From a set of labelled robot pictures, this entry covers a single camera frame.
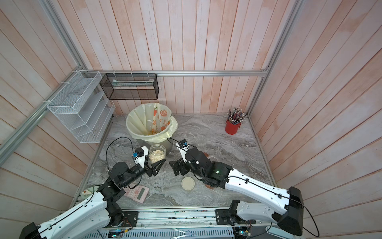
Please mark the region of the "oatmeal jar with cream lid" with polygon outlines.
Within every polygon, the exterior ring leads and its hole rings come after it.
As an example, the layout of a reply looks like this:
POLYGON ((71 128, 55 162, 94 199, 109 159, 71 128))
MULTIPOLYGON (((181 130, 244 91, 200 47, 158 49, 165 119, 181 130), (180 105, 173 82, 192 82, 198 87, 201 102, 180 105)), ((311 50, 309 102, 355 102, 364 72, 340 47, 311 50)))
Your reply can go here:
POLYGON ((166 157, 166 148, 160 144, 154 144, 149 149, 149 161, 151 164, 159 162, 166 157))

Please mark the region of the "cream jar lid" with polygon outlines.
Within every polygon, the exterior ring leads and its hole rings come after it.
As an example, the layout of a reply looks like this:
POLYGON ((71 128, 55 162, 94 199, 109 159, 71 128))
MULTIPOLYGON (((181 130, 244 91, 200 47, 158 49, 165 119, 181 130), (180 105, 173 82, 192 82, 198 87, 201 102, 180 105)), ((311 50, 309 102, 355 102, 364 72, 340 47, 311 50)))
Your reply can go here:
POLYGON ((182 179, 181 186, 186 191, 191 191, 195 188, 195 180, 192 177, 182 179))

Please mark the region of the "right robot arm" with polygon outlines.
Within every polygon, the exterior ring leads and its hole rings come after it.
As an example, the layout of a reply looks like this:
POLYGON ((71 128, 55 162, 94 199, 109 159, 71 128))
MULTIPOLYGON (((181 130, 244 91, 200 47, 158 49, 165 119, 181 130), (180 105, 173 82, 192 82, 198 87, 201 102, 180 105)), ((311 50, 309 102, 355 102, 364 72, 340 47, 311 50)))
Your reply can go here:
POLYGON ((302 236, 304 206, 299 189, 282 189, 262 183, 228 164, 211 161, 196 147, 181 148, 180 153, 181 159, 169 163, 175 175, 184 176, 191 172, 205 185, 238 192, 264 204, 261 207, 240 200, 232 201, 230 219, 233 223, 237 220, 268 221, 289 234, 302 236))

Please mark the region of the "oatmeal jar with brown lid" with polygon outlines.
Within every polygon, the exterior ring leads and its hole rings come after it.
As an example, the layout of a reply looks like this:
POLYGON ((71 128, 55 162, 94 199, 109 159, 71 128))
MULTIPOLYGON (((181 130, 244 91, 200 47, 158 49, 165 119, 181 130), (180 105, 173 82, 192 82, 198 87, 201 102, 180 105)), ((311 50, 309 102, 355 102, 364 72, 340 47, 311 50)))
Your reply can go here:
POLYGON ((214 163, 214 162, 220 162, 220 160, 218 158, 216 158, 215 156, 209 156, 208 159, 214 163))

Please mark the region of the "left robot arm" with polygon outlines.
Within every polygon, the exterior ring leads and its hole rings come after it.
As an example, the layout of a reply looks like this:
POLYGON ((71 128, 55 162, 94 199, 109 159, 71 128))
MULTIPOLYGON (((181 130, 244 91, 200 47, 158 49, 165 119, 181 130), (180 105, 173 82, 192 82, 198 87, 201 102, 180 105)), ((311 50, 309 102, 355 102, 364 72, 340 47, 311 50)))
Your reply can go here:
POLYGON ((63 214, 40 225, 25 226, 20 239, 79 239, 87 233, 107 225, 119 227, 124 213, 117 201, 125 194, 125 188, 142 175, 156 176, 165 163, 162 159, 151 166, 143 158, 143 166, 129 168, 118 162, 108 172, 108 179, 90 197, 63 214))

